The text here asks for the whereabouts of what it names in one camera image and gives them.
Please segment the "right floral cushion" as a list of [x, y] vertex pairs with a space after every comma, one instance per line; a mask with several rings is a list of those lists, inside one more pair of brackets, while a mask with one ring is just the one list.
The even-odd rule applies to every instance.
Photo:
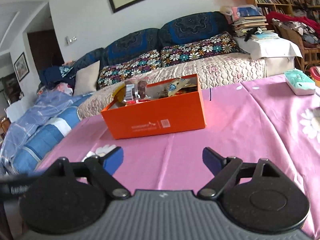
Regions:
[[166, 46], [161, 50], [161, 63], [163, 67], [170, 67], [211, 56], [241, 52], [236, 40], [224, 32], [201, 41]]

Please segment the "clear bag dried dates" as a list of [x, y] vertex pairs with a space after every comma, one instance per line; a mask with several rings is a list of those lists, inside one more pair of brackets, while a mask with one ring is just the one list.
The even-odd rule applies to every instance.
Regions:
[[125, 96], [124, 102], [142, 102], [149, 97], [146, 94], [148, 82], [146, 79], [131, 79], [125, 81]]

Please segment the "beige quilted sofa cover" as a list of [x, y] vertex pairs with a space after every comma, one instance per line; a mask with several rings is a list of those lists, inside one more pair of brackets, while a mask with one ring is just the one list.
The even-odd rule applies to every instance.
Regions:
[[[201, 88], [207, 89], [265, 78], [267, 68], [264, 59], [254, 60], [248, 54], [230, 53], [158, 68], [136, 75], [135, 78], [146, 79], [149, 84], [154, 84], [191, 74], [197, 74]], [[124, 85], [125, 82], [121, 81], [93, 93], [78, 107], [79, 119], [99, 115]]]

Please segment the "small framed picture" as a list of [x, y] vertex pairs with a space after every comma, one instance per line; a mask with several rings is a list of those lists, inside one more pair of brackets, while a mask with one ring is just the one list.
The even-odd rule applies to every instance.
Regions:
[[24, 52], [14, 63], [14, 69], [19, 82], [21, 82], [24, 79], [24, 77], [29, 73], [29, 67]]

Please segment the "yellow snack bag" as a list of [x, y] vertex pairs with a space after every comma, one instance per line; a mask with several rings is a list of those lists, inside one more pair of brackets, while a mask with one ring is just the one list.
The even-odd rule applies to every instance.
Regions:
[[112, 93], [113, 99], [118, 102], [123, 102], [126, 94], [126, 85], [122, 83]]

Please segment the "blue striped blanket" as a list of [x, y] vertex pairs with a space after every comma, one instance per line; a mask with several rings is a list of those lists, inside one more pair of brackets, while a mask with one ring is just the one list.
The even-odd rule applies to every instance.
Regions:
[[71, 96], [60, 91], [38, 96], [13, 122], [1, 146], [1, 175], [29, 173], [80, 122], [78, 107], [93, 93]]

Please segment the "floral cushion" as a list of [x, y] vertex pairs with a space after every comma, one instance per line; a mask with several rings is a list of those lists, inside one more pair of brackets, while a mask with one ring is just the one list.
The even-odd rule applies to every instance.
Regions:
[[97, 86], [102, 89], [161, 67], [160, 53], [157, 50], [152, 50], [130, 61], [104, 66], [99, 73]]
[[211, 56], [241, 52], [236, 40], [224, 32], [201, 41], [166, 46], [161, 50], [161, 63], [163, 67], [170, 67]]

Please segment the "beige nut snack packet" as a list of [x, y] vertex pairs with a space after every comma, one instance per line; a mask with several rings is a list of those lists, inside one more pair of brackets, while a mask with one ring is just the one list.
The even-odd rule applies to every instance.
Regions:
[[189, 79], [177, 78], [169, 85], [168, 97], [174, 96], [180, 89], [189, 83]]

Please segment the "left floral cushion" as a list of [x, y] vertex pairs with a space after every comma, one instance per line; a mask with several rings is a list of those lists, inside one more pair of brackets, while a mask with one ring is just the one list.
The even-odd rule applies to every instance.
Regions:
[[97, 86], [102, 89], [161, 67], [160, 53], [157, 50], [152, 50], [130, 61], [104, 66], [99, 73]]

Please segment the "stack of books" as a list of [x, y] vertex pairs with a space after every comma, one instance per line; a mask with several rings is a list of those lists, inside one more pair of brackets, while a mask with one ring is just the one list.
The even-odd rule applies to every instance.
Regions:
[[252, 40], [277, 39], [279, 35], [268, 30], [266, 17], [262, 11], [253, 5], [231, 7], [231, 19], [234, 33], [247, 42]]

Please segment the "green tissue pack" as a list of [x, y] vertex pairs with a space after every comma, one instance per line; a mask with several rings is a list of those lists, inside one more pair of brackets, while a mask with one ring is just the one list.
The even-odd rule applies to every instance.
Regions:
[[315, 82], [301, 70], [288, 70], [284, 73], [284, 75], [286, 83], [297, 96], [315, 94]]

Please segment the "blue patterned sofa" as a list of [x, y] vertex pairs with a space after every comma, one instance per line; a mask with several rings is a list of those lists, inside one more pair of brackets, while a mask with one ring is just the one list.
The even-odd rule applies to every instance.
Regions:
[[151, 50], [160, 51], [166, 46], [204, 40], [225, 31], [231, 33], [231, 25], [218, 11], [183, 16], [166, 23], [160, 29], [147, 28], [130, 33], [105, 48], [90, 51], [73, 64], [41, 70], [40, 83], [47, 87], [61, 82], [75, 86], [76, 73], [98, 61], [102, 69], [130, 61]]

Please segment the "pink floral tablecloth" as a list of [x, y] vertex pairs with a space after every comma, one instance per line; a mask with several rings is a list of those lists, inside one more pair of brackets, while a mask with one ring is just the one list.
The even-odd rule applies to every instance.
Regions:
[[304, 231], [319, 239], [319, 93], [297, 96], [283, 75], [202, 92], [207, 126], [196, 131], [114, 140], [99, 115], [82, 120], [39, 163], [81, 161], [106, 145], [124, 150], [115, 178], [130, 191], [194, 190], [212, 174], [202, 161], [210, 147], [246, 163], [270, 159], [305, 193], [310, 213]]

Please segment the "orange cardboard shoe box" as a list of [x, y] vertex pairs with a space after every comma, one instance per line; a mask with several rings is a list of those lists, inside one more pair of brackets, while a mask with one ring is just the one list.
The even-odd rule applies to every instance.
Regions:
[[114, 139], [147, 137], [206, 127], [199, 76], [187, 75], [194, 92], [120, 106], [117, 99], [101, 114]]

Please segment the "wicker chair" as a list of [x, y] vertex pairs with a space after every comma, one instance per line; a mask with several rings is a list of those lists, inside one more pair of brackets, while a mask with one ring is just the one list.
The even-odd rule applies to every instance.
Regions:
[[319, 37], [315, 30], [302, 22], [272, 19], [272, 24], [281, 37], [298, 46], [301, 56], [296, 56], [297, 68], [307, 73], [319, 66]]

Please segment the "white draped side table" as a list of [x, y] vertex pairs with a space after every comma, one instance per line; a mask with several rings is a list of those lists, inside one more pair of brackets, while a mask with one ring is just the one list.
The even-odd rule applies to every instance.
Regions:
[[239, 47], [250, 54], [253, 60], [264, 59], [266, 76], [285, 73], [295, 68], [295, 58], [302, 58], [299, 47], [286, 39], [275, 38], [265, 40], [244, 41], [242, 37], [235, 37]]

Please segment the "beige plain pillow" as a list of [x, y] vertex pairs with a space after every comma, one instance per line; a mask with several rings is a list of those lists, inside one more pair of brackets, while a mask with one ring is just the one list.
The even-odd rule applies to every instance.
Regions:
[[73, 96], [84, 95], [97, 91], [100, 61], [77, 71]]

